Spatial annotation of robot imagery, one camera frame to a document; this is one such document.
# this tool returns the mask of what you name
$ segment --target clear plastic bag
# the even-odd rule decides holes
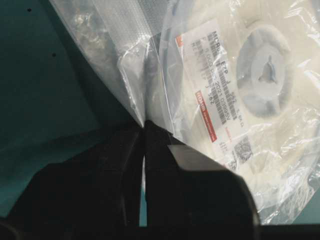
[[[160,46],[174,135],[244,177],[263,224],[293,222],[319,187],[318,9],[307,0],[175,9]]]
[[[293,222],[320,183],[318,1],[51,2],[137,122],[244,177],[263,224]]]

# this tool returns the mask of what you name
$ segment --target barcode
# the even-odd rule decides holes
[[[201,64],[202,68],[200,69],[200,72],[203,72],[205,70],[209,69],[209,64],[207,62],[206,56],[204,55],[204,48],[201,44],[201,41],[198,40],[195,42],[195,46],[198,50],[197,52],[197,57],[198,57],[198,62]]]
[[[231,115],[232,115],[232,118],[233,120],[236,120],[237,119],[237,113],[236,113],[236,109],[235,109],[235,106],[234,106],[234,102],[232,100],[232,96],[231,96],[231,93],[229,91],[229,88],[228,88],[228,85],[227,85],[227,81],[226,81],[226,77],[225,77],[225,74],[224,74],[224,70],[221,66],[221,61],[219,59],[217,59],[218,57],[218,52],[219,51],[217,50],[217,46],[218,48],[220,48],[220,43],[218,42],[218,35],[216,32],[213,32],[211,33],[210,35],[207,36],[208,40],[210,41],[210,48],[211,48],[211,51],[212,51],[212,54],[213,54],[213,58],[214,58],[214,61],[216,61],[216,67],[218,69],[218,74],[219,74],[219,78],[220,78],[220,81],[221,81],[221,84],[222,84],[222,88],[223,88],[223,91],[224,91],[224,94],[225,94],[225,97],[226,97],[226,102],[229,106],[229,109],[230,109],[230,112],[231,112]]]
[[[198,50],[198,57],[199,57],[199,61],[202,63],[202,69],[200,70],[201,72],[204,72],[205,77],[208,80],[209,86],[211,86],[211,93],[213,96],[213,101],[215,103],[216,109],[218,111],[219,117],[221,119],[222,125],[227,123],[227,119],[226,119],[226,115],[224,113],[224,110],[222,108],[218,93],[217,93],[217,89],[215,88],[215,85],[213,83],[213,77],[211,75],[210,69],[209,69],[209,64],[207,62],[207,59],[204,55],[204,49],[203,46],[201,44],[201,41],[198,40],[195,42],[195,45],[197,47]]]
[[[222,125],[224,125],[227,123],[226,115],[225,115],[224,110],[222,108],[217,89],[214,85],[214,81],[213,81],[212,75],[209,70],[208,70],[208,74],[206,73],[206,76],[208,78],[209,86],[211,86],[211,94],[213,96],[213,101],[215,103],[216,109],[218,110],[218,114],[221,119]]]
[[[246,136],[237,145],[235,145],[234,151],[239,158],[240,164],[244,164],[246,161],[248,161],[249,158],[251,158],[253,153],[248,136]]]
[[[225,94],[225,97],[226,97],[226,101],[227,101],[228,106],[230,108],[230,112],[231,112],[232,118],[233,118],[233,120],[236,120],[237,119],[236,109],[235,109],[234,102],[232,100],[232,96],[230,94],[230,91],[229,91],[229,88],[228,88],[228,85],[227,85],[227,81],[226,81],[226,77],[224,75],[224,71],[223,71],[223,69],[221,67],[221,62],[220,61],[217,63],[217,68],[218,68],[219,78],[220,78],[220,81],[221,81],[221,84],[222,84],[222,88],[223,88],[223,91],[224,91],[224,94]]]

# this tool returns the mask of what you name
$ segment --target black plastic part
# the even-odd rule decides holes
[[[151,122],[145,135],[148,226],[229,224],[241,225],[246,239],[258,235],[257,209],[241,177]]]
[[[168,145],[182,144],[151,121],[145,123],[145,199],[149,227],[188,223],[179,167]]]
[[[135,125],[108,143],[48,165],[33,177],[7,220],[46,239],[100,239],[115,236],[118,228],[138,227],[143,143]]]

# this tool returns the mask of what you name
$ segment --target plastic wrap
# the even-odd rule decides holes
[[[51,0],[106,86],[241,175],[263,224],[319,188],[320,23],[312,0]]]
[[[153,36],[162,30],[167,0],[50,2],[92,68],[133,118],[141,126],[149,118],[165,128],[169,112]]]
[[[263,224],[293,222],[319,187],[313,4],[176,1],[162,33],[174,135],[244,177]]]

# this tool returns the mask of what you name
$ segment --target hole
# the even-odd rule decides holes
[[[272,63],[272,56],[269,56],[268,62],[264,65],[262,75],[259,77],[259,82],[266,82],[268,84],[277,84],[276,69]]]

